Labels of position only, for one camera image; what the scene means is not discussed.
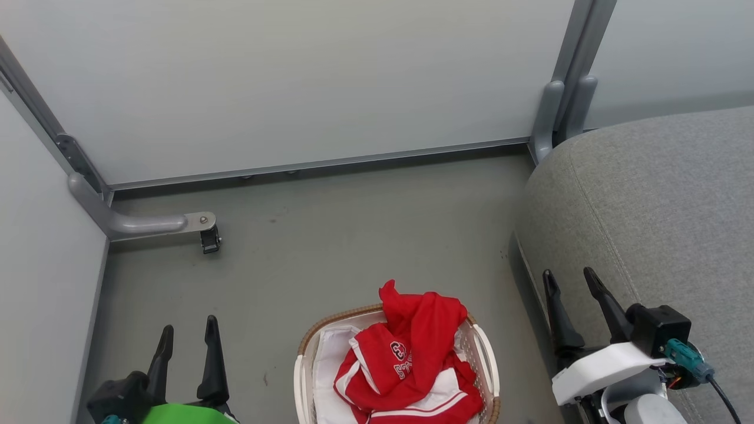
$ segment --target gray sofa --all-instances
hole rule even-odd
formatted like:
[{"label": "gray sofa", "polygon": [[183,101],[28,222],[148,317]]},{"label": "gray sofa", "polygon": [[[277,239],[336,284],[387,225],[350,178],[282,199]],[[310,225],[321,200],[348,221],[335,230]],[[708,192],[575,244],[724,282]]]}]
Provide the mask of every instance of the gray sofa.
[{"label": "gray sofa", "polygon": [[[754,422],[754,107],[568,140],[535,169],[516,236],[540,302],[549,268],[588,346],[609,333],[585,266],[625,308],[668,304],[688,316],[690,340]],[[691,423],[732,422],[710,385],[670,398]]]}]

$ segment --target white laundry basket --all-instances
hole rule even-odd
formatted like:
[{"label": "white laundry basket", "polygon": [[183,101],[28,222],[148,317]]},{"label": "white laundry basket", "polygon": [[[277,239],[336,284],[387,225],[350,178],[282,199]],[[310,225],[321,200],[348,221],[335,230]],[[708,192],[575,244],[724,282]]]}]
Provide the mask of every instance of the white laundry basket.
[{"label": "white laundry basket", "polygon": [[[304,336],[299,346],[299,356],[293,369],[293,393],[296,398],[296,413],[299,424],[316,424],[317,414],[314,412],[314,393],[312,390],[312,364],[317,354],[320,335],[323,330],[342,325],[353,325],[357,328],[367,328],[372,324],[385,322],[382,304],[365,306],[351,311],[341,312],[317,322]],[[469,315],[458,328],[461,331],[461,348],[467,360],[477,373],[474,385],[479,389],[484,408],[482,412],[470,422],[479,424],[494,424],[500,413],[500,376],[495,354],[484,331]]]}]

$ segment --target red garment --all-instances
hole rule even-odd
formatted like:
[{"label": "red garment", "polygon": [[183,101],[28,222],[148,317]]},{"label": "red garment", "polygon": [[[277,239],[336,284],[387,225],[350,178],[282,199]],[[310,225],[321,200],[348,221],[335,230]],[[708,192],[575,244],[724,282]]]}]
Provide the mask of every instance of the red garment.
[{"label": "red garment", "polygon": [[483,406],[476,374],[453,351],[466,308],[434,292],[401,295],[394,280],[379,295],[388,322],[350,340],[336,392],[352,405],[359,423],[370,416],[374,424],[466,423]]}]

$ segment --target metal frame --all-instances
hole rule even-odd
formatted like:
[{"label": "metal frame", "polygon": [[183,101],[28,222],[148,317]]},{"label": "metal frame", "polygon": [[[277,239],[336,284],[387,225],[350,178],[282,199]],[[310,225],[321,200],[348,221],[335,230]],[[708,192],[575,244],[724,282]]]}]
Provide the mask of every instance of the metal frame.
[{"label": "metal frame", "polygon": [[588,74],[616,1],[574,2],[553,79],[545,85],[529,140],[529,150],[536,164],[554,146],[584,132],[584,122],[597,87],[597,77]]},{"label": "metal frame", "polygon": [[534,120],[532,135],[529,138],[529,151],[535,164],[539,164],[553,149],[553,131],[556,117],[562,104],[566,81],[578,49],[581,34],[587,23],[590,10],[595,0],[574,0],[571,17],[565,28],[563,43],[555,62],[553,77],[544,86],[539,109]]},{"label": "metal frame", "polygon": [[63,130],[63,126],[55,118],[2,37],[0,37],[0,82],[2,86],[0,91],[3,91],[16,106],[32,130],[69,175],[70,192],[105,233],[109,241],[200,232],[205,253],[219,249],[222,239],[217,235],[216,218],[211,212],[162,217],[130,217],[111,209],[111,189],[105,184],[76,139]]},{"label": "metal frame", "polygon": [[215,228],[217,221],[212,212],[160,217],[130,217],[120,214],[108,207],[86,179],[77,172],[68,176],[68,188],[110,241],[209,231]]},{"label": "metal frame", "polygon": [[565,77],[565,90],[555,120],[556,145],[584,132],[597,77],[589,75],[617,0],[593,0],[584,31]]},{"label": "metal frame", "polygon": [[293,173],[304,169],[319,167],[334,167],[350,164],[363,164],[377,161],[390,161],[392,159],[415,158],[427,155],[439,155],[443,153],[466,152],[469,150],[488,149],[499,146],[512,146],[524,144],[529,137],[516,137],[505,140],[485,141],[481,143],[468,143],[454,146],[433,147],[429,149],[409,150],[408,152],[382,153],[377,155],[358,156],[355,158],[330,159],[326,161],[304,162],[301,164],[276,165],[271,167],[258,167],[241,169],[236,171],[220,171],[210,174],[186,175],[181,177],[161,178],[158,180],[142,180],[133,183],[112,184],[110,189],[121,191],[130,189],[145,189],[148,187],[169,186],[172,184],[197,183],[200,181],[220,180],[223,178],[248,177],[252,175],[274,174],[278,172]]},{"label": "metal frame", "polygon": [[0,73],[8,82],[9,93],[16,92],[18,97],[26,104],[26,107],[39,122],[44,132],[54,141],[63,157],[68,161],[75,172],[84,174],[89,184],[103,197],[107,196],[107,185],[97,173],[89,158],[81,150],[75,138],[66,134],[63,126],[55,118],[50,107],[46,104],[37,88],[29,79],[18,60],[0,37]]}]

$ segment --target basket handle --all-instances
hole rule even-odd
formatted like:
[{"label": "basket handle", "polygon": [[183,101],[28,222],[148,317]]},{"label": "basket handle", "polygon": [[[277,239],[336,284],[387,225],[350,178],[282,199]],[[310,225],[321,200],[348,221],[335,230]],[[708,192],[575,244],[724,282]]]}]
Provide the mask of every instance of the basket handle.
[{"label": "basket handle", "polygon": [[478,324],[474,324],[473,329],[474,338],[482,345],[482,356],[487,365],[486,368],[491,374],[491,376],[487,376],[487,381],[492,383],[492,395],[497,398],[500,395],[500,374],[498,374],[498,363],[495,361],[495,353],[492,351],[492,345],[489,344],[489,339],[484,334],[484,330]]},{"label": "basket handle", "polygon": [[296,365],[293,366],[293,397],[296,399],[296,415],[299,417],[299,424],[309,424],[309,411],[306,401],[306,384],[304,377],[304,355],[296,358]]}]

